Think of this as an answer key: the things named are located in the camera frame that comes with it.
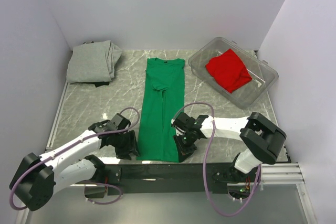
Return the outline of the green t shirt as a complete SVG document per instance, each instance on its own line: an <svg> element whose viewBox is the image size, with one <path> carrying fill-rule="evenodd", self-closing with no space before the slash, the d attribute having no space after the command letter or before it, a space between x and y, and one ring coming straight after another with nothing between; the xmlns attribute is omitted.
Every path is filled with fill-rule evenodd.
<svg viewBox="0 0 336 224"><path fill-rule="evenodd" d="M139 161L178 162L171 119L184 106L185 60L149 58L138 135Z"/></svg>

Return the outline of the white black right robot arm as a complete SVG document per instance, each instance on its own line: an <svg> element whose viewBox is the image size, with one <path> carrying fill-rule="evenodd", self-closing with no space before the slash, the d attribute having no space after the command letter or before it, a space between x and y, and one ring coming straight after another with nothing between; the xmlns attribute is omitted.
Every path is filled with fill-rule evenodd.
<svg viewBox="0 0 336 224"><path fill-rule="evenodd" d="M173 139L179 162L196 151L195 142L202 138L221 137L244 142L246 150L238 153L227 169L213 174L215 181L233 184L243 182L260 164L275 164L287 137L259 112L243 118L200 115L196 119L182 112L172 120L171 126L176 128Z"/></svg>

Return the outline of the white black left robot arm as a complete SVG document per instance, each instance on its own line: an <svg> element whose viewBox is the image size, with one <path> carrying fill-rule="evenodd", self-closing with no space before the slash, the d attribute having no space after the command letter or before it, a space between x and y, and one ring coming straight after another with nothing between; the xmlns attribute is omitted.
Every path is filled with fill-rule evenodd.
<svg viewBox="0 0 336 224"><path fill-rule="evenodd" d="M115 188L120 171L112 172L93 152L111 145L119 159L129 159L137 154L137 142L133 130L102 131L85 130L63 146L41 154L26 155L10 185L9 204L15 210L28 208L35 211L51 197L66 187L81 181Z"/></svg>

